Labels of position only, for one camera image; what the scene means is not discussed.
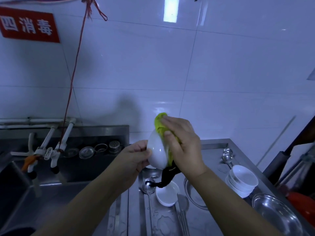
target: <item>red sign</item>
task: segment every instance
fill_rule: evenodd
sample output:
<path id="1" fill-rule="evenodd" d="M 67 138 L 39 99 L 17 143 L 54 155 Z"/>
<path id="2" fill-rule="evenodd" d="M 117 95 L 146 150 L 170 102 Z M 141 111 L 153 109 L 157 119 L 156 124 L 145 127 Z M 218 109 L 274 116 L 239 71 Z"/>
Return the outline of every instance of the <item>red sign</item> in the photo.
<path id="1" fill-rule="evenodd" d="M 60 43 L 52 13 L 0 7 L 3 37 Z"/>

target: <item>wet countertop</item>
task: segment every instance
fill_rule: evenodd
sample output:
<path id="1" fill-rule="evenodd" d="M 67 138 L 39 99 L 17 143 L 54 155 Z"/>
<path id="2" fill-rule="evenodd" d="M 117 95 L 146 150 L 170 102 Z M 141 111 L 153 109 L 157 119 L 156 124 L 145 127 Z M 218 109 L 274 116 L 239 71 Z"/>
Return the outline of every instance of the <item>wet countertop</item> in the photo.
<path id="1" fill-rule="evenodd" d="M 252 170 L 259 179 L 258 187 L 254 192 L 244 200 L 251 205 L 251 198 L 256 194 L 263 192 L 277 197 L 290 207 L 290 209 L 300 219 L 305 229 L 305 235 L 313 235 L 314 229 L 305 221 L 305 219 L 290 205 L 285 197 L 268 181 L 262 172 L 244 155 L 244 153 L 230 139 L 214 139 L 202 141 L 202 156 L 205 164 L 214 171 L 222 180 L 225 180 L 229 167 L 221 160 L 223 148 L 229 147 L 233 150 L 234 165 L 242 165 Z M 152 211 L 152 231 L 150 224 L 149 197 L 143 194 L 139 187 L 142 182 L 149 177 L 155 178 L 160 182 L 160 173 L 152 172 L 151 169 L 144 169 L 138 180 L 129 189 L 128 197 L 128 235 L 181 235 L 179 222 L 177 219 L 175 207 L 162 206 L 156 199 L 155 193 L 151 195 Z M 184 189 L 185 176 L 177 174 L 173 181 L 179 186 L 180 194 L 185 194 Z M 207 210 L 200 209 L 189 201 L 187 211 L 187 222 L 190 235 L 223 235 L 219 226 Z"/>

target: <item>hand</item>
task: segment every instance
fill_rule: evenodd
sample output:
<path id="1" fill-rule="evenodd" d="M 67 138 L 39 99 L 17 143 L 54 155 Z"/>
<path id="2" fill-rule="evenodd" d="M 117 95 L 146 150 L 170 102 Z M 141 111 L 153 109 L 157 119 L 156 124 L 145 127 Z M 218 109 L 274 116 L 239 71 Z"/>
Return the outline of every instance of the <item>hand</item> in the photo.
<path id="1" fill-rule="evenodd" d="M 152 152 L 147 150 L 147 144 L 148 140 L 142 140 L 125 147 L 104 171 L 107 180 L 114 180 L 117 196 L 128 190 L 139 172 L 149 165 Z"/>
<path id="2" fill-rule="evenodd" d="M 181 172 L 187 178 L 203 174 L 208 168 L 202 160 L 200 138 L 195 134 L 190 122 L 182 118 L 163 116 L 161 123 L 174 132 L 182 142 L 179 144 L 170 131 L 165 131 L 165 141 Z"/>

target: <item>orange object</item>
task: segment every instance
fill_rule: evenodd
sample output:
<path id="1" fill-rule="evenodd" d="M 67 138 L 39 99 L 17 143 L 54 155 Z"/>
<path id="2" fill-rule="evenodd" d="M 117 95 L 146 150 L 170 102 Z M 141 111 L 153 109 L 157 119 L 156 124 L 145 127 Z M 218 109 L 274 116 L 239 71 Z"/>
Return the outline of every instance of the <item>orange object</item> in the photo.
<path id="1" fill-rule="evenodd" d="M 315 200 L 297 192 L 290 192 L 287 198 L 294 208 L 315 227 Z"/>
<path id="2" fill-rule="evenodd" d="M 31 155 L 24 159 L 24 165 L 22 166 L 22 171 L 27 171 L 28 166 L 32 165 L 35 161 L 40 159 L 40 155 Z"/>

